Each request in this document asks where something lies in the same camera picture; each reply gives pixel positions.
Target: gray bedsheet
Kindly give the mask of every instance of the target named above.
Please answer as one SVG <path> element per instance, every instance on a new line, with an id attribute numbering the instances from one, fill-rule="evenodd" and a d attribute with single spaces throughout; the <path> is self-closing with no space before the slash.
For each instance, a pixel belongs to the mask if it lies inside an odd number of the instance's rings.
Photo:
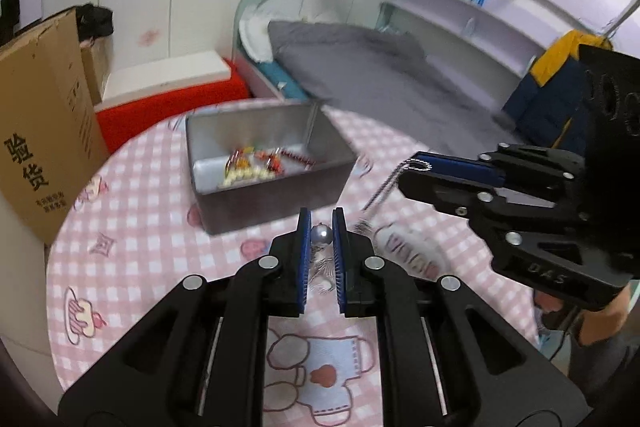
<path id="1" fill-rule="evenodd" d="M 409 35 L 340 24 L 271 22 L 274 57 L 329 105 L 388 124 L 438 153 L 476 158 L 520 140 L 425 61 Z"/>

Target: pink checkered tablecloth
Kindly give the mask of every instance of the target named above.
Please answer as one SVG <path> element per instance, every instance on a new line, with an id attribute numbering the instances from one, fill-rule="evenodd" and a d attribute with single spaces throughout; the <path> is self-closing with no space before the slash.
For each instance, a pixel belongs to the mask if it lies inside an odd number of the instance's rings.
<path id="1" fill-rule="evenodd" d="M 268 103 L 273 102 L 236 102 L 209 110 Z M 369 118 L 323 110 L 361 155 L 337 203 L 353 224 L 391 171 L 416 151 L 428 149 Z M 330 223 L 331 210 L 313 211 L 314 224 Z M 184 117 L 163 121 L 129 141 L 76 200 L 51 248 L 47 317 L 63 388 L 183 277 L 233 275 L 268 251 L 274 237 L 295 229 L 296 220 L 291 216 L 210 237 L 199 226 L 194 206 Z M 383 254 L 401 264 L 414 250 L 439 252 L 446 267 L 436 263 L 424 273 L 458 275 L 535 342 L 530 290 L 490 269 L 490 252 L 465 219 L 439 214 L 394 190 L 372 227 Z M 346 319 L 338 313 L 335 292 L 310 288 L 303 317 L 270 320 L 264 425 L 381 426 L 377 346 L 374 319 Z"/>

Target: gray box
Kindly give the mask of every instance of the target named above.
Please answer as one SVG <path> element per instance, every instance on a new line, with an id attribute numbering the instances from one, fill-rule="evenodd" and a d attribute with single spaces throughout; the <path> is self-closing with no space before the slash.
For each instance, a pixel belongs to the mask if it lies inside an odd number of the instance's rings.
<path id="1" fill-rule="evenodd" d="M 336 203 L 358 158 L 317 103 L 194 114 L 186 129 L 191 186 L 211 235 Z M 309 171 L 287 163 L 276 179 L 220 188 L 229 155 L 248 146 L 284 147 L 318 163 Z"/>

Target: small cardboard box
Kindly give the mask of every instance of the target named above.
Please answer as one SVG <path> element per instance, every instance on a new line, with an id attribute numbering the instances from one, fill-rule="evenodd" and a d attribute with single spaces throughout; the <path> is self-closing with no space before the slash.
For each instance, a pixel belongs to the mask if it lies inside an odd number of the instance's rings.
<path id="1" fill-rule="evenodd" d="M 74 10 L 0 48 L 0 190 L 46 245 L 108 158 Z"/>
<path id="2" fill-rule="evenodd" d="M 81 44 L 82 64 L 84 66 L 84 76 L 91 95 L 91 102 L 94 105 L 102 101 L 104 87 L 109 76 L 109 47 L 111 40 L 108 37 L 95 39 L 95 41 L 84 45 Z"/>

